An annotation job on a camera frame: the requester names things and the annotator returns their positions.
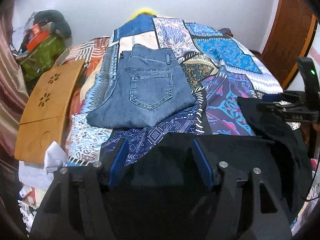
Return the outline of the black pants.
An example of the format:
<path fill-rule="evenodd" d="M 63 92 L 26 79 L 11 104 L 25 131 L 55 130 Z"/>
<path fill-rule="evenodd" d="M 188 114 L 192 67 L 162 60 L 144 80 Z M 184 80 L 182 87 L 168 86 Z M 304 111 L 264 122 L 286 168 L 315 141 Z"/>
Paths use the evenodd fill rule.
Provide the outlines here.
<path fill-rule="evenodd" d="M 291 239 L 311 181 L 300 131 L 283 106 L 238 98 L 254 136 L 116 131 L 108 216 L 115 239 Z"/>

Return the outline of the white crumpled cloth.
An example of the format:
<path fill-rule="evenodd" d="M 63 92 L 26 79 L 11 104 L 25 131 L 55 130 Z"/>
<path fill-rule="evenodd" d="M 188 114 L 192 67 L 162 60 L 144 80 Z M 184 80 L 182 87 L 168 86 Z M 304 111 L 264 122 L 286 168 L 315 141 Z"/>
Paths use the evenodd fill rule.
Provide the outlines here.
<path fill-rule="evenodd" d="M 19 181 L 35 189 L 47 191 L 54 180 L 54 172 L 64 167 L 68 155 L 57 142 L 52 142 L 44 155 L 44 164 L 19 161 Z"/>

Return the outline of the brown wooden door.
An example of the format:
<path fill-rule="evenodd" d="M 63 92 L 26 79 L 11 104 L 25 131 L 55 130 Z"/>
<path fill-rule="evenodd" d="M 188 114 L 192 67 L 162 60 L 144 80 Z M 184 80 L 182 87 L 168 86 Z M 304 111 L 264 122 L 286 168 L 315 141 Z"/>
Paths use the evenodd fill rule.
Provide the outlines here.
<path fill-rule="evenodd" d="M 283 88 L 298 72 L 296 58 L 305 57 L 316 33 L 317 20 L 306 0 L 279 0 L 262 60 Z"/>

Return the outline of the blue patchwork bedspread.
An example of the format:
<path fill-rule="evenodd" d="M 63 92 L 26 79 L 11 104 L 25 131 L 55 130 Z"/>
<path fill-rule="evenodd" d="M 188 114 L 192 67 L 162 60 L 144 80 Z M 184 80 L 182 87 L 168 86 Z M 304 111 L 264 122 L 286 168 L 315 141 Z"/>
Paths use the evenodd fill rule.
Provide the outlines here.
<path fill-rule="evenodd" d="M 86 116 L 102 101 L 103 93 L 114 81 L 116 58 L 135 44 L 174 51 L 196 98 L 195 105 L 152 128 L 116 131 L 90 126 Z M 169 132 L 252 135 L 236 97 L 261 98 L 281 92 L 276 78 L 239 41 L 199 23 L 138 15 L 114 31 L 103 58 L 81 87 L 78 110 L 72 113 L 66 141 L 67 165 L 86 166 L 98 161 L 112 151 L 121 138 L 129 142 L 125 163 L 130 165 Z"/>

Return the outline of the grey backpack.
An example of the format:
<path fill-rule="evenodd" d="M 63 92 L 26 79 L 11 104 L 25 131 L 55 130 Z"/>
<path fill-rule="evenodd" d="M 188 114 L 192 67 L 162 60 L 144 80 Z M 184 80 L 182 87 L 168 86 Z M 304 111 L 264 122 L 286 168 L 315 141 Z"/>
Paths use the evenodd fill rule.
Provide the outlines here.
<path fill-rule="evenodd" d="M 233 37 L 233 33 L 231 32 L 231 30 L 229 28 L 222 28 L 219 30 L 219 32 L 221 32 L 223 34 L 223 36 Z"/>

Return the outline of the wooden lap desk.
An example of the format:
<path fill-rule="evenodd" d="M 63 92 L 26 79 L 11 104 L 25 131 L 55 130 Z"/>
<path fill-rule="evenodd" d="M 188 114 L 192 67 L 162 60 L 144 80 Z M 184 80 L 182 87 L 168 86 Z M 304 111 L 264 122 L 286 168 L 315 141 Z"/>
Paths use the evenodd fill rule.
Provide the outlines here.
<path fill-rule="evenodd" d="M 20 119 L 15 159 L 43 164 L 51 143 L 61 144 L 71 96 L 84 64 L 84 59 L 69 62 L 41 75 Z"/>

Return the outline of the striped brown curtain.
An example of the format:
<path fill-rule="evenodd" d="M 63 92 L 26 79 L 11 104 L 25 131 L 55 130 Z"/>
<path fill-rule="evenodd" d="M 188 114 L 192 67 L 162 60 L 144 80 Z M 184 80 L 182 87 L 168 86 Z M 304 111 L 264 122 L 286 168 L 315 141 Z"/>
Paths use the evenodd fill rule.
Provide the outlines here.
<path fill-rule="evenodd" d="M 1 173 L 15 179 L 17 132 L 29 96 L 21 67 L 10 49 L 11 20 L 12 13 L 1 11 Z"/>

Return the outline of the folded blue jeans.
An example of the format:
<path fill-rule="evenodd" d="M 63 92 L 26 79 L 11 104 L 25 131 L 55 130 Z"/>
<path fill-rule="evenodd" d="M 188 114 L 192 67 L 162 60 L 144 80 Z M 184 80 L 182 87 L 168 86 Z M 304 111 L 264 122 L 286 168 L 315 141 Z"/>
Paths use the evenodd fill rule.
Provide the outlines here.
<path fill-rule="evenodd" d="M 101 105 L 88 113 L 87 122 L 111 129 L 153 127 L 194 103 L 173 50 L 135 44 L 131 51 L 121 52 L 115 84 Z"/>

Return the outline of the green patterned storage box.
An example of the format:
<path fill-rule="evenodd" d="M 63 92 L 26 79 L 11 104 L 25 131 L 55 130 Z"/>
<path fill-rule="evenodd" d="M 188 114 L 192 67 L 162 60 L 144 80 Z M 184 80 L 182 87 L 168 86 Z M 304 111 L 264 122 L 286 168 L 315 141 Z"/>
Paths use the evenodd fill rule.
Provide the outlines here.
<path fill-rule="evenodd" d="M 31 81 L 49 71 L 64 50 L 63 39 L 55 34 L 42 41 L 20 61 L 25 81 Z"/>

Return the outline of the orange striped pillow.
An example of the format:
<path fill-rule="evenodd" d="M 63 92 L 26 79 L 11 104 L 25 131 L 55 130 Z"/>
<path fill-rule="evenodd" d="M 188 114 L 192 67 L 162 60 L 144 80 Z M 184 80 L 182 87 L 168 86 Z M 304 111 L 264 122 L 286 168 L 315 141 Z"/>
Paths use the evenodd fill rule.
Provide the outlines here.
<path fill-rule="evenodd" d="M 84 76 L 88 77 L 97 67 L 103 58 L 109 44 L 110 37 L 103 36 L 90 41 L 65 49 L 57 58 L 53 68 L 63 64 L 84 60 Z"/>

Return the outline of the orange red box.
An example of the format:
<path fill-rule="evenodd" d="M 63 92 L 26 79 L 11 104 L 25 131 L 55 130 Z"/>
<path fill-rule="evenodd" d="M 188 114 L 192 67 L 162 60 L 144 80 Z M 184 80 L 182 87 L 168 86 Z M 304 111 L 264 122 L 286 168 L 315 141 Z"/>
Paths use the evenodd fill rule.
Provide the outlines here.
<path fill-rule="evenodd" d="M 39 24 L 35 24 L 31 28 L 30 40 L 26 45 L 27 51 L 32 51 L 36 46 L 38 46 L 42 41 L 44 41 L 49 36 L 47 30 L 42 30 Z"/>

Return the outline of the yellow headboard cushion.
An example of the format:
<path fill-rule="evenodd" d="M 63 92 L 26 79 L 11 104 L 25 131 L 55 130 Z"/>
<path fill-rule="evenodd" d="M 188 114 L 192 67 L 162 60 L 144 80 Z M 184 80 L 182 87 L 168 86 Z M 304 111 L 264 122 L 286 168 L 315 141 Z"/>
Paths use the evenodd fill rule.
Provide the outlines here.
<path fill-rule="evenodd" d="M 135 19 L 138 15 L 151 15 L 151 16 L 157 16 L 157 13 L 152 10 L 151 8 L 141 8 L 136 11 L 130 16 L 129 21 Z"/>

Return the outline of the grey plush toy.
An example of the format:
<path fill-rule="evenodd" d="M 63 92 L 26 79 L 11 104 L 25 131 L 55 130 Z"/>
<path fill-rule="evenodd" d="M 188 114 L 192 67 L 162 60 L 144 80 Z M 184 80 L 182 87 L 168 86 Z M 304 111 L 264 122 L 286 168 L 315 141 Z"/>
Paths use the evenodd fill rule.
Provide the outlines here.
<path fill-rule="evenodd" d="M 38 12 L 34 17 L 34 25 L 38 24 L 42 31 L 50 34 L 57 34 L 62 38 L 69 38 L 72 35 L 71 28 L 63 14 L 57 10 L 44 10 Z"/>

